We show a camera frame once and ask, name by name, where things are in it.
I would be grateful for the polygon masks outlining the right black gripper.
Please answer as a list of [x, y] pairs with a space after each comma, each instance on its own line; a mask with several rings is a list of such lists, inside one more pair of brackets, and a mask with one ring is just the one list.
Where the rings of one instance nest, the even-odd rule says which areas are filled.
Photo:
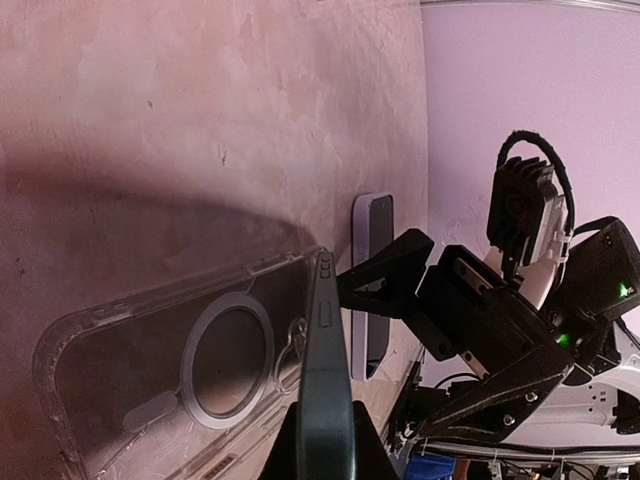
[[[337, 277], [340, 306], [394, 319], [411, 315], [434, 241], [411, 228]], [[417, 290], [438, 361], [468, 352], [492, 374], [421, 419], [419, 438], [498, 443], [565, 380], [573, 355], [520, 293], [461, 245], [446, 247]]]

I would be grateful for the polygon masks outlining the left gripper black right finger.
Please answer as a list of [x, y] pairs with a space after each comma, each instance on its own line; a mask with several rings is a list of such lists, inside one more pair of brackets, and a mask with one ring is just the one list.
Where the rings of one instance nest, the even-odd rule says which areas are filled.
[[361, 401], [353, 402], [357, 480], [398, 480], [393, 464]]

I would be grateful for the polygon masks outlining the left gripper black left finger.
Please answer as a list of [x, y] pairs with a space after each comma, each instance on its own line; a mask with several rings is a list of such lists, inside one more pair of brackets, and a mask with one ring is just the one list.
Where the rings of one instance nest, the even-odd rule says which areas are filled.
[[292, 403], [264, 464], [264, 480], [298, 480], [299, 407]]

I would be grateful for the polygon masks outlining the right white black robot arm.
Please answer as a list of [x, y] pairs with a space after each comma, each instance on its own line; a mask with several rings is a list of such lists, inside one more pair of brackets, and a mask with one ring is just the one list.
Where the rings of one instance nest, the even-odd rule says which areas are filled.
[[408, 395], [400, 419], [419, 438], [503, 441], [561, 393], [621, 365], [613, 325], [639, 303], [639, 250], [617, 218], [593, 229], [541, 307], [463, 246], [428, 265], [433, 241], [418, 229], [340, 275], [344, 308], [399, 319], [435, 359], [461, 357], [476, 373], [449, 393]]

